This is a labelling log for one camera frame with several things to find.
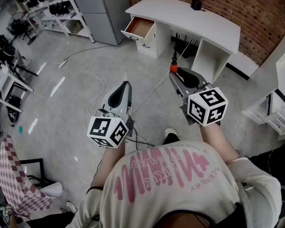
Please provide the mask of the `person's black trouser leg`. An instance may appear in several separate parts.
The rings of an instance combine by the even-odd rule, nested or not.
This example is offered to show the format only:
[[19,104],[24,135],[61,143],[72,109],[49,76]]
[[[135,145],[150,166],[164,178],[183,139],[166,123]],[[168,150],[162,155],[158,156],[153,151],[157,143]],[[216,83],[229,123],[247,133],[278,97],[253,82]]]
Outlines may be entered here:
[[178,142],[178,141],[180,141],[180,139],[178,138],[176,134],[169,133],[167,137],[165,138],[163,145]]

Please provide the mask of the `white shelving rack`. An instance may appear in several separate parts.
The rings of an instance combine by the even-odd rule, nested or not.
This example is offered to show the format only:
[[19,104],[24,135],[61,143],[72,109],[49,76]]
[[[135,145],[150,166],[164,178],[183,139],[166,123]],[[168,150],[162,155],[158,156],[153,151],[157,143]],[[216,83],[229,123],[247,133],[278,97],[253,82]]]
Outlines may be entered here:
[[49,30],[95,41],[75,0],[15,0],[15,3],[36,32]]

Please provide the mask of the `white drawer with wooden inside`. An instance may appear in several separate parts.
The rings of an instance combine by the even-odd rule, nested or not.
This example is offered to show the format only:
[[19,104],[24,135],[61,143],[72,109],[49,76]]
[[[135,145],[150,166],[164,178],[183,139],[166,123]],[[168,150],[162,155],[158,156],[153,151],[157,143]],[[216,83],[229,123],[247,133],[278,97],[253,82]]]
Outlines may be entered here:
[[134,17],[125,30],[121,32],[129,39],[148,44],[154,37],[155,22],[153,20]]

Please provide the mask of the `white side table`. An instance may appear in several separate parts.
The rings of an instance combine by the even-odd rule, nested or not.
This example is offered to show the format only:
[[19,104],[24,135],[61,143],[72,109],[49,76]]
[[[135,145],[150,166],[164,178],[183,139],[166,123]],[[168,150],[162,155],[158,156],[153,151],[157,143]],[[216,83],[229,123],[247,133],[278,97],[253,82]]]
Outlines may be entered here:
[[0,69],[0,103],[19,112],[22,113],[22,110],[15,105],[12,105],[8,102],[8,95],[12,92],[12,88],[20,87],[25,89],[26,91],[34,92],[33,88],[28,86],[26,83],[22,82],[20,79],[15,77],[8,67],[7,63],[1,65]]

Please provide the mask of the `white pink-printed T-shirt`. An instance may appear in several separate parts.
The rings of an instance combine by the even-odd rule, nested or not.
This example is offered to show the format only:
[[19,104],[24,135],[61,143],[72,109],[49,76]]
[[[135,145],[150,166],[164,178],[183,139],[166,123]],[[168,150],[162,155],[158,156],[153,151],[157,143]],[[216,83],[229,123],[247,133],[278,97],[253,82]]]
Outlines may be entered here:
[[154,228],[182,211],[216,225],[236,209],[228,228],[274,228],[281,206],[279,181],[248,158],[226,163],[204,142],[178,141],[122,157],[67,228]]

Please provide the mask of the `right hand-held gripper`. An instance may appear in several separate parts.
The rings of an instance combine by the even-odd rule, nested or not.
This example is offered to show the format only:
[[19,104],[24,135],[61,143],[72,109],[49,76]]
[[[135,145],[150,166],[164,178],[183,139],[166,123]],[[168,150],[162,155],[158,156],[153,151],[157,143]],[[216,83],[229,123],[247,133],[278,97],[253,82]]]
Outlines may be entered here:
[[[169,79],[184,105],[181,106],[189,125],[208,126],[220,123],[228,106],[228,99],[218,87],[213,87],[204,77],[190,69],[179,67],[177,73],[170,72]],[[188,94],[187,87],[202,87]]]

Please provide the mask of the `checkered red white cloth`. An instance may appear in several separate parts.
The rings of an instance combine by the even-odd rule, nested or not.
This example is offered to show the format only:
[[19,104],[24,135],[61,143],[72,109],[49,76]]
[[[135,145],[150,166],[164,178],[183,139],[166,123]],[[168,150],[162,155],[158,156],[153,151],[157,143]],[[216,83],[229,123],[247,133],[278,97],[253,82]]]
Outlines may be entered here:
[[[40,177],[26,174],[24,165],[39,164]],[[22,216],[50,208],[63,193],[60,182],[45,177],[42,158],[19,160],[12,138],[7,135],[0,148],[0,187],[13,210]]]

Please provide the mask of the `white desk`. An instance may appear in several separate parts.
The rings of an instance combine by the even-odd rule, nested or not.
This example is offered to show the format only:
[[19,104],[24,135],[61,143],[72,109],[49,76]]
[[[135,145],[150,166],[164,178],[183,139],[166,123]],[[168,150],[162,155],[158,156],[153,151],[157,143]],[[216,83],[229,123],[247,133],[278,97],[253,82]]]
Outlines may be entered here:
[[214,83],[231,55],[238,52],[240,26],[210,11],[193,10],[180,0],[142,0],[126,10],[134,17],[155,22],[148,43],[136,41],[137,50],[158,58],[171,41],[172,32],[200,40],[191,69]]

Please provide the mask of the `grey metal cabinet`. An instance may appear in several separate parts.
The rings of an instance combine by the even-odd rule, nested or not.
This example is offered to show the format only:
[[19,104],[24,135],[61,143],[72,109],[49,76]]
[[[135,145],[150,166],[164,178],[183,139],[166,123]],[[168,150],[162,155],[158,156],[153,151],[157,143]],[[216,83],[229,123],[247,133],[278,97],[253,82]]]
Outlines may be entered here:
[[75,0],[95,41],[117,46],[131,21],[129,0]]

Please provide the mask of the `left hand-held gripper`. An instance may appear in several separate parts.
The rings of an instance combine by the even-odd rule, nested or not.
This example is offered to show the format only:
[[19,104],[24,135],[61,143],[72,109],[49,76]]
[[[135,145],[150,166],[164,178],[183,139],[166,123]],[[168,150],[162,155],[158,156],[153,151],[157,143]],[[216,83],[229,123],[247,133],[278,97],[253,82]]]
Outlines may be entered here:
[[105,109],[129,110],[132,105],[132,86],[123,81],[103,98],[103,109],[91,116],[87,137],[100,147],[118,148],[127,136],[132,136],[134,120],[126,113]]

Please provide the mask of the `person's left forearm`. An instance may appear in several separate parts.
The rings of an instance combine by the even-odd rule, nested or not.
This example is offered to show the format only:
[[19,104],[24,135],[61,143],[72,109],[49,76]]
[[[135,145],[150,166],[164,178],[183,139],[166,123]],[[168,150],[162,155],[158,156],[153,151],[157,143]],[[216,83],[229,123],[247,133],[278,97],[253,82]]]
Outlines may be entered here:
[[105,185],[108,175],[121,158],[125,156],[125,142],[122,142],[118,148],[106,148],[102,160],[98,166],[90,187],[101,187]]

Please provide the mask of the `black devices under desk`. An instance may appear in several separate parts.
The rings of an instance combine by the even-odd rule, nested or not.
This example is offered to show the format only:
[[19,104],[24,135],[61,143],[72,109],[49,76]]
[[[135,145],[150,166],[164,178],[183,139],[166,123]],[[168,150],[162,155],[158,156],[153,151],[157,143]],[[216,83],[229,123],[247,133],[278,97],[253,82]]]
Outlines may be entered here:
[[175,42],[174,51],[177,55],[177,60],[188,57],[195,57],[199,48],[199,40],[196,38],[187,41],[187,36],[181,39],[181,35],[175,33],[175,36],[171,37],[171,40]]

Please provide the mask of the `orange and black screwdriver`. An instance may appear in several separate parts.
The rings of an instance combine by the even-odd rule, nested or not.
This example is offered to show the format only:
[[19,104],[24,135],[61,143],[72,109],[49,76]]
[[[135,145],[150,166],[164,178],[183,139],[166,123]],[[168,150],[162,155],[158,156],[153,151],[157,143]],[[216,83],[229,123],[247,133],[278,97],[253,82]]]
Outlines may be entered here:
[[173,57],[172,57],[172,62],[170,65],[170,72],[177,73],[177,70],[178,70],[178,57],[177,57],[177,52],[174,51]]

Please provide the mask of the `black metal frame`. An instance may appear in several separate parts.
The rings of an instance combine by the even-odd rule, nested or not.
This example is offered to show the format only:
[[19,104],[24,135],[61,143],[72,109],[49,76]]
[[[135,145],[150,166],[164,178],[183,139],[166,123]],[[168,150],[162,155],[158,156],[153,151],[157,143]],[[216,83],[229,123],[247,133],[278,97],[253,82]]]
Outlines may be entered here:
[[23,169],[28,168],[26,176],[37,188],[47,187],[55,183],[55,181],[46,177],[42,158],[20,160],[20,164]]

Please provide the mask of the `person's right forearm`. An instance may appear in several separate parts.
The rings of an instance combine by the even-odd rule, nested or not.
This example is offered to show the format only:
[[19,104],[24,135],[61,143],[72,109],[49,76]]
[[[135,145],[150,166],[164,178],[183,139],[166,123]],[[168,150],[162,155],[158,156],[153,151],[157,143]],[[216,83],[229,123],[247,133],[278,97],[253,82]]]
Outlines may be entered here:
[[238,152],[231,146],[218,124],[200,125],[199,128],[203,141],[212,146],[225,163],[239,158]]

